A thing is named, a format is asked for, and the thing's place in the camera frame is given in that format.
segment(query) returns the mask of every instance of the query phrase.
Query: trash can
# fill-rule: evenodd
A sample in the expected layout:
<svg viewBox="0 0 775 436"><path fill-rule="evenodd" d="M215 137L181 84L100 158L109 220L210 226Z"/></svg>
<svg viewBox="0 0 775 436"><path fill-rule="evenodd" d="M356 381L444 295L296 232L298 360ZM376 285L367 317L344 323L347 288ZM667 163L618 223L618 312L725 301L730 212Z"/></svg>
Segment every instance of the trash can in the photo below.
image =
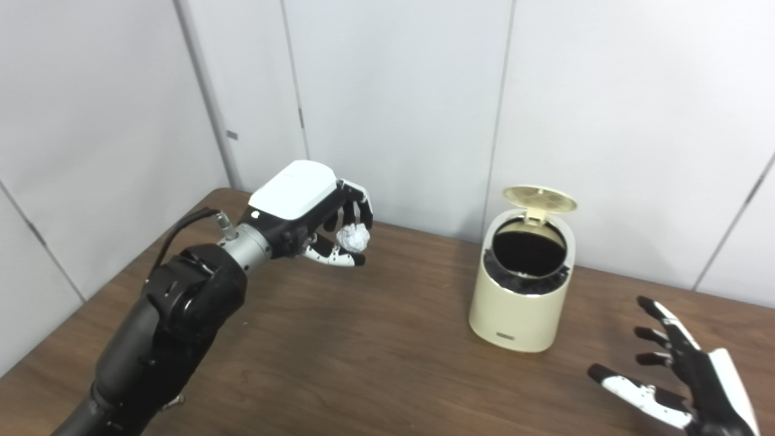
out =
<svg viewBox="0 0 775 436"><path fill-rule="evenodd" d="M513 186L503 195L518 209L487 229L469 324L499 347L544 351L554 342L576 257L573 232L553 214L577 205L542 186Z"/></svg>

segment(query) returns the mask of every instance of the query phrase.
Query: brown table surface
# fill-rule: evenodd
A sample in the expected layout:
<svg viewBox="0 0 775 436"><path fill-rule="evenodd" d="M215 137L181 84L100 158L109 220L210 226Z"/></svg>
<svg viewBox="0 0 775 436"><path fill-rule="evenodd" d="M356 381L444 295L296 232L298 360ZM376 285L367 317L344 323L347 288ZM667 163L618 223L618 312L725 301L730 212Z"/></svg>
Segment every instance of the brown table surface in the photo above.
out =
<svg viewBox="0 0 775 436"><path fill-rule="evenodd" d="M248 195L201 204L237 217ZM213 222L170 252L219 239ZM92 381L95 361L137 298L156 242L0 379L0 434L49 434ZM592 362L685 393L668 369L633 360L656 346L635 298L659 300L706 349L727 347L764 434L775 427L775 310L578 268L548 351L507 351L467 314L476 244L378 223L362 268L282 259L251 277L245 306L192 377L186 404L148 435L682 434L589 380Z"/></svg>

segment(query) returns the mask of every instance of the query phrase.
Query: white wall panel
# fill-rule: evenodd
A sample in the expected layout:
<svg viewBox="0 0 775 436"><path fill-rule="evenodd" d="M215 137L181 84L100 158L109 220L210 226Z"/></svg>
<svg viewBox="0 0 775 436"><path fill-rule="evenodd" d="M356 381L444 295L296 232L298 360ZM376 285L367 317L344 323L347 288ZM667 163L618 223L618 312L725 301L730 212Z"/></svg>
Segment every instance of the white wall panel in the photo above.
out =
<svg viewBox="0 0 775 436"><path fill-rule="evenodd" d="M578 262L690 288L775 147L772 2L517 2L487 221L569 192Z"/></svg>
<svg viewBox="0 0 775 436"><path fill-rule="evenodd" d="M310 157L378 220L479 237L509 0L286 2Z"/></svg>
<svg viewBox="0 0 775 436"><path fill-rule="evenodd" d="M80 305L78 295L0 191L0 375Z"/></svg>
<svg viewBox="0 0 775 436"><path fill-rule="evenodd" d="M697 290L775 307L775 173L764 179Z"/></svg>
<svg viewBox="0 0 775 436"><path fill-rule="evenodd" d="M187 0L239 188L306 157L280 0Z"/></svg>
<svg viewBox="0 0 775 436"><path fill-rule="evenodd" d="M226 184L172 2L0 6L0 175L90 296Z"/></svg>

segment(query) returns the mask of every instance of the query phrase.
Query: robotic hand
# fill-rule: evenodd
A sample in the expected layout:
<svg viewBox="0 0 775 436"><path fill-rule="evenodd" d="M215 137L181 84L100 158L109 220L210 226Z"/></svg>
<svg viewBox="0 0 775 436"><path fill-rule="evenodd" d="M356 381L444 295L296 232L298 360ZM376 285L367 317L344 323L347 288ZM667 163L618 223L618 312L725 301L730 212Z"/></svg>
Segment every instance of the robotic hand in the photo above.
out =
<svg viewBox="0 0 775 436"><path fill-rule="evenodd" d="M321 225L334 230L339 209L346 228L368 235L373 213L366 190L323 164L295 161L250 197L236 228L207 208L178 222L97 361L88 394L53 435L137 436L158 412L182 403L181 390L219 328L245 302L247 275L270 259L303 255L327 265L363 265L361 253L316 233ZM188 247L162 265L177 233L207 216L216 217L224 238Z"/></svg>
<svg viewBox="0 0 775 436"><path fill-rule="evenodd" d="M374 214L366 189L337 179L323 164L295 161L250 197L240 222L242 227L263 234L272 247L272 258L303 255L327 265L360 266L366 261L362 254L335 245L315 232L321 224L333 231L340 208L344 228L355 227L355 205L362 227L370 229ZM356 232L347 234L358 237Z"/></svg>
<svg viewBox="0 0 775 436"><path fill-rule="evenodd" d="M670 353L644 353L635 359L641 365L662 365L689 386L687 399L658 386L646 385L594 364L589 376L604 388L638 407L644 413L690 436L760 436L753 408L735 364L725 348L706 353L684 325L668 309L644 296L638 304L659 320L666 334L647 327L636 327L635 335L656 342Z"/></svg>

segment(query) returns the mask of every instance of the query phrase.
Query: trash can lid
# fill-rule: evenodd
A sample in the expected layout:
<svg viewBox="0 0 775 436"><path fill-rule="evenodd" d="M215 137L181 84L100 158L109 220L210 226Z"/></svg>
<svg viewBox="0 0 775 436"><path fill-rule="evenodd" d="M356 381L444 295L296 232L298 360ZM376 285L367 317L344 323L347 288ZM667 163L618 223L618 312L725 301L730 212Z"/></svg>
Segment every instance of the trash can lid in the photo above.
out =
<svg viewBox="0 0 775 436"><path fill-rule="evenodd" d="M546 213L567 213L576 210L576 202L566 193L537 185L518 185L503 190L511 204L524 207L528 216L541 223Z"/></svg>

